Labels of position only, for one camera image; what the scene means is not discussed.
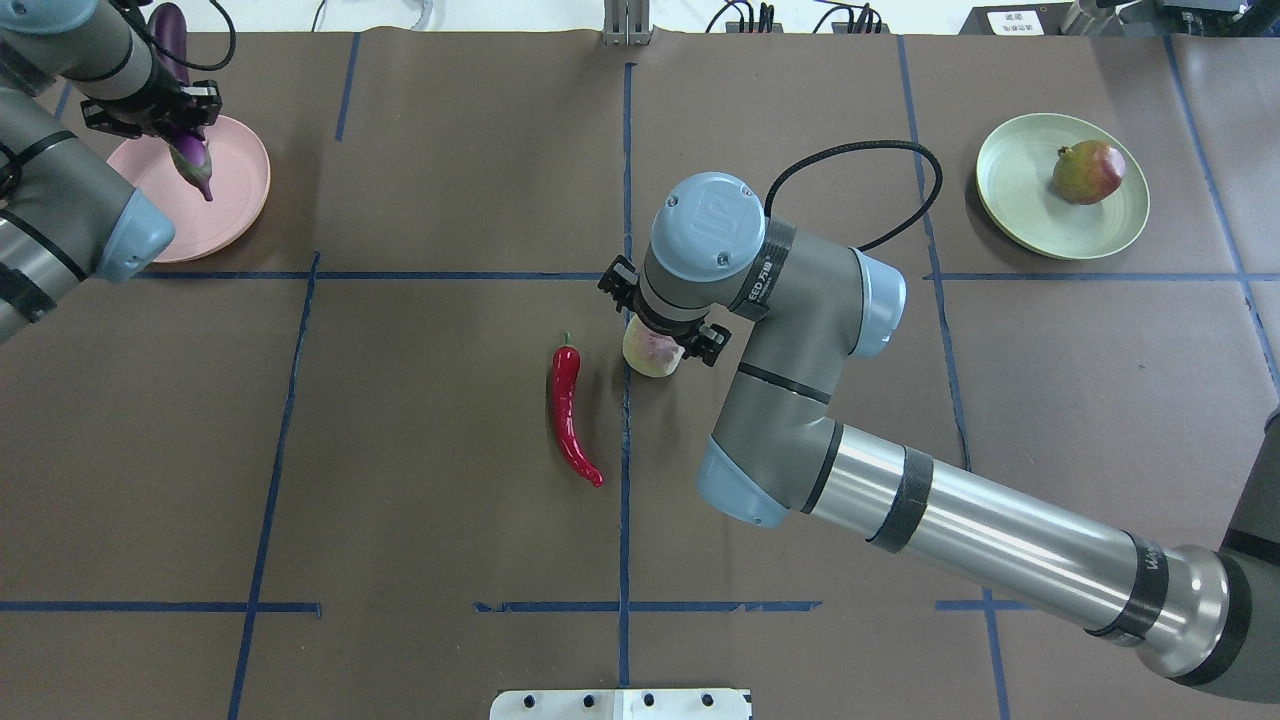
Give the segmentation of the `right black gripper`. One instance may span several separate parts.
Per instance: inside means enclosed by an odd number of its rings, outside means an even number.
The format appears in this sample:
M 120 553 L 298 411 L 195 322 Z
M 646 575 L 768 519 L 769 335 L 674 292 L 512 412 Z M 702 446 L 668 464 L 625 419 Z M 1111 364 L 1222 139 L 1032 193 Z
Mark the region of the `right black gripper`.
M 708 305 L 685 307 L 663 297 L 645 266 L 617 256 L 604 270 L 598 288 L 609 295 L 618 311 L 628 311 L 649 334 L 678 347 L 681 360 L 695 359 L 714 366 L 732 338 L 723 325 L 709 323 Z

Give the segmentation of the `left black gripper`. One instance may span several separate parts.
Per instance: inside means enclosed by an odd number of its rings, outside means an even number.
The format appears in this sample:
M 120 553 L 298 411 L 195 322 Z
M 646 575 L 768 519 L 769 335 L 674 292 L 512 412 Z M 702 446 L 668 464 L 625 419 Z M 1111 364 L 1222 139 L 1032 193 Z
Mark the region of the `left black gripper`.
M 200 126 L 206 138 L 206 128 L 218 122 L 221 111 L 221 94 L 216 82 L 195 82 L 186 92 L 195 97 L 196 109 L 191 119 Z M 84 126 L 92 131 L 122 138 L 160 137 L 160 124 L 177 110 L 177 88 L 156 86 L 146 88 L 137 97 L 120 101 L 86 99 L 79 102 Z

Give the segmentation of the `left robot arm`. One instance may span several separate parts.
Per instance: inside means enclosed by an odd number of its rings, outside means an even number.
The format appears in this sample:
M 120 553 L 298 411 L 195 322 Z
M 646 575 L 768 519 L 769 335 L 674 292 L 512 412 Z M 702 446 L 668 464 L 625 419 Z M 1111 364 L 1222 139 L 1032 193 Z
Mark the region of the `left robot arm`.
M 193 82 L 174 3 L 5 1 L 1 5 L 1 337 L 45 319 L 91 277 L 124 282 L 174 240 L 145 193 L 38 104 L 55 79 L 83 94 L 84 124 L 161 140 L 183 181 L 212 200 L 205 131 L 216 82 Z

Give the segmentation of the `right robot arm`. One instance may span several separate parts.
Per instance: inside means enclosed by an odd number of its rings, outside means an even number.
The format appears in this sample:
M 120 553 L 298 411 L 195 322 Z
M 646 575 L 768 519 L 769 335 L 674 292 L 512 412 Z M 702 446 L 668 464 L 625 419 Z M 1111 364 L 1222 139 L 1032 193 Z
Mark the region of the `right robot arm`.
M 850 503 L 858 529 L 804 506 L 820 460 L 786 462 L 776 528 L 728 518 L 696 474 L 753 328 L 717 311 L 733 341 L 713 368 L 689 363 L 630 383 L 623 455 L 628 546 L 620 625 L 628 685 L 737 685 L 758 717 L 1275 719 L 1276 705 L 1183 685 L 1096 630 L 1123 611 L 1134 571 L 1103 607 L 1036 610 L 996 577 L 1038 571 L 1038 536 L 987 530 L 965 470 L 1167 553 L 1215 556 L 1277 407 L 1274 355 L 1248 282 L 1185 279 L 1190 250 L 1147 261 L 1137 245 L 1094 279 L 1004 241 L 947 178 L 927 228 L 876 250 L 908 302 L 874 357 L 837 354 L 827 415 L 934 460 L 915 538 L 868 542 L 896 484 Z

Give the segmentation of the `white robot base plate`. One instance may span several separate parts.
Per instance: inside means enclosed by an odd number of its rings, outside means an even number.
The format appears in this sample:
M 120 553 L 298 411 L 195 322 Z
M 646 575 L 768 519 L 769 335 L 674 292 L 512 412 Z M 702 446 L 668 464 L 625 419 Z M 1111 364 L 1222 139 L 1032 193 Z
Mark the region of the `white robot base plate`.
M 490 719 L 754 719 L 749 691 L 735 688 L 504 691 Z

